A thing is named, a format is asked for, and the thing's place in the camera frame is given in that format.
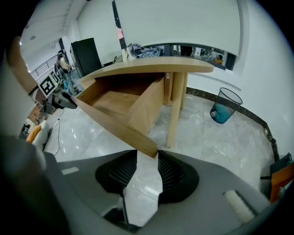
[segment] ceiling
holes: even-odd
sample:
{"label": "ceiling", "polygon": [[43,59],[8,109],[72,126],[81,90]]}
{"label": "ceiling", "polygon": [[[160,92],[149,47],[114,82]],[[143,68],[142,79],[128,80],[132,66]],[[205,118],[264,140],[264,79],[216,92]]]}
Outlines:
{"label": "ceiling", "polygon": [[22,34],[22,54],[37,49],[67,34],[72,20],[83,10],[86,0],[41,0]]}

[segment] desk leg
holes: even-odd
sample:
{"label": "desk leg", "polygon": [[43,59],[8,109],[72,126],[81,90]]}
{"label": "desk leg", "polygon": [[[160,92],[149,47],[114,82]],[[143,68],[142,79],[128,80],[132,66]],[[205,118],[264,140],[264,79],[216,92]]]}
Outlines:
{"label": "desk leg", "polygon": [[170,127],[166,143],[168,148],[173,145],[175,138],[175,131],[181,107],[184,80],[185,73],[174,73],[173,92],[171,96]]}
{"label": "desk leg", "polygon": [[181,100],[181,110],[184,108],[184,102],[185,102],[186,90],[187,90],[187,82],[188,82],[188,73],[185,73],[183,94],[182,94],[182,100]]}

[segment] cable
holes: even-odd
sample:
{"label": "cable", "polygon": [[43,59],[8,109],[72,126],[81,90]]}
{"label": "cable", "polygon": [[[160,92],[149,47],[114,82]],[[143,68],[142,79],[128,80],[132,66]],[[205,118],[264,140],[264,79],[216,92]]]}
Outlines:
{"label": "cable", "polygon": [[[57,119],[57,120],[59,121],[59,122],[58,122],[58,138],[57,138],[57,140],[58,140],[58,150],[57,150],[57,152],[54,154],[54,156],[59,152],[59,130],[60,130],[60,118],[61,118],[61,116],[63,115],[63,113],[64,113],[64,109],[63,109],[63,111],[62,111],[62,114],[61,114],[61,115],[59,116],[59,118]],[[47,143],[49,142],[51,136],[53,136],[53,131],[54,131],[54,129],[55,129],[55,127],[53,128],[53,130],[52,130],[52,132],[51,132],[51,135],[50,135],[50,137],[49,137]]]}

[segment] marble floor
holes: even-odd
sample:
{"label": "marble floor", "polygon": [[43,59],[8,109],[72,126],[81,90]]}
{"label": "marble floor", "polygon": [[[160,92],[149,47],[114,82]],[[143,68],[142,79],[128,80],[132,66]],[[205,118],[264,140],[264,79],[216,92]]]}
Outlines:
{"label": "marble floor", "polygon": [[[260,176],[268,175],[269,165],[274,162],[271,144],[262,126],[238,112],[226,123],[218,124],[210,117],[212,106],[212,101],[186,95],[174,146],[169,149],[165,146],[170,106],[162,107],[148,136],[159,149],[219,164],[260,190]],[[48,122],[54,129],[45,151],[55,154],[58,162],[133,149],[79,108],[57,110],[48,117]],[[162,192],[157,166],[156,158],[138,153],[137,170],[126,188],[125,196],[129,222],[137,226],[143,226],[156,213],[158,195]]]}

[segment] wooden panel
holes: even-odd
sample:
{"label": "wooden panel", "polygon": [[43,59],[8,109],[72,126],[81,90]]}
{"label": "wooden panel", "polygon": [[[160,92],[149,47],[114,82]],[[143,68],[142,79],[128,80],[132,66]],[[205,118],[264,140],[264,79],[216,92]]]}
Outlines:
{"label": "wooden panel", "polygon": [[158,78],[140,96],[129,109],[125,119],[128,124],[143,134],[147,134],[152,123],[158,117],[164,102],[164,78]]}
{"label": "wooden panel", "polygon": [[39,108],[37,105],[35,105],[32,111],[30,112],[30,114],[28,115],[28,118],[34,123],[39,115],[40,115]]}
{"label": "wooden panel", "polygon": [[81,92],[77,98],[87,104],[89,104],[96,96],[103,92],[110,86],[114,78],[103,78],[95,81],[87,89]]}
{"label": "wooden panel", "polygon": [[138,98],[138,95],[107,90],[96,97],[90,105],[98,110],[102,108],[125,115]]}
{"label": "wooden panel", "polygon": [[120,138],[130,146],[136,148],[137,150],[147,154],[148,156],[156,156],[158,152],[156,143],[142,134],[140,131],[104,114],[99,110],[96,110],[95,108],[87,105],[75,97],[72,99],[85,113],[87,113],[92,119],[98,122],[110,133]]}
{"label": "wooden panel", "polygon": [[137,76],[130,77],[128,75],[124,79],[116,79],[109,90],[140,96],[155,80],[156,78],[153,77],[139,79]]}
{"label": "wooden panel", "polygon": [[141,58],[138,60],[115,63],[94,71],[81,79],[81,82],[95,78],[127,73],[165,73],[165,72],[191,72],[209,73],[214,66],[193,58],[163,56]]}
{"label": "wooden panel", "polygon": [[84,89],[87,89],[89,86],[91,86],[95,82],[96,82],[95,79],[87,80],[87,81],[81,81],[81,79],[80,79],[80,83],[82,84],[82,86],[83,86]]}
{"label": "wooden panel", "polygon": [[183,94],[183,85],[185,80],[185,73],[174,74],[173,94],[171,100],[170,110],[170,127],[167,135],[166,146],[170,148],[173,145],[175,132],[177,128],[179,112],[181,107],[181,100]]}
{"label": "wooden panel", "polygon": [[124,114],[121,114],[119,112],[116,112],[114,110],[111,110],[111,109],[108,109],[108,108],[105,108],[105,107],[101,107],[101,106],[92,106],[93,108],[105,113],[106,115],[109,115],[117,120],[123,120],[124,118]]}
{"label": "wooden panel", "polygon": [[171,100],[173,90],[174,73],[165,73],[164,75],[164,105],[168,105]]}

